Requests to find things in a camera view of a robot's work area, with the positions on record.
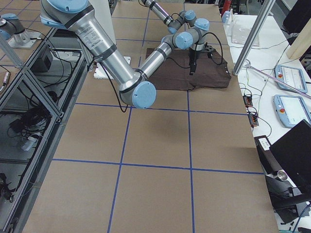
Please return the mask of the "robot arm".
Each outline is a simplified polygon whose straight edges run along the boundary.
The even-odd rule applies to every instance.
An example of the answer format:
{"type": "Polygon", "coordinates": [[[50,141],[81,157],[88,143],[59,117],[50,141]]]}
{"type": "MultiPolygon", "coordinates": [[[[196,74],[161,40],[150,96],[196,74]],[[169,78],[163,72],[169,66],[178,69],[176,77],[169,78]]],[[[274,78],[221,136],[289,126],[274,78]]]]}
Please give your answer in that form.
{"type": "Polygon", "coordinates": [[[119,97],[127,105],[145,109],[153,105],[156,88],[148,78],[175,49],[200,51],[208,34],[210,22],[197,18],[193,10],[182,11],[173,19],[156,1],[143,4],[168,26],[169,35],[133,70],[95,18],[95,9],[87,0],[43,0],[41,22],[49,27],[74,32],[95,62],[100,64],[119,85],[119,97]]]}
{"type": "Polygon", "coordinates": [[[197,19],[193,10],[183,10],[169,15],[155,0],[139,0],[141,5],[148,7],[167,26],[170,34],[175,34],[184,25],[193,27],[197,19]]]}

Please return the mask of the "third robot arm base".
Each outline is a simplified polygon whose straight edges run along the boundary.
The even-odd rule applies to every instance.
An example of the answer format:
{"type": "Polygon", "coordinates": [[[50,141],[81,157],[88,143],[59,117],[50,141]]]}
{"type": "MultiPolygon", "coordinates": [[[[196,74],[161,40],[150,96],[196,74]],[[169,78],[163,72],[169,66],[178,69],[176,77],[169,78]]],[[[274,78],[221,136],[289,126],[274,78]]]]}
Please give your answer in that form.
{"type": "Polygon", "coordinates": [[[17,15],[7,13],[0,16],[0,36],[15,49],[29,49],[41,33],[29,32],[24,28],[17,15]]]}

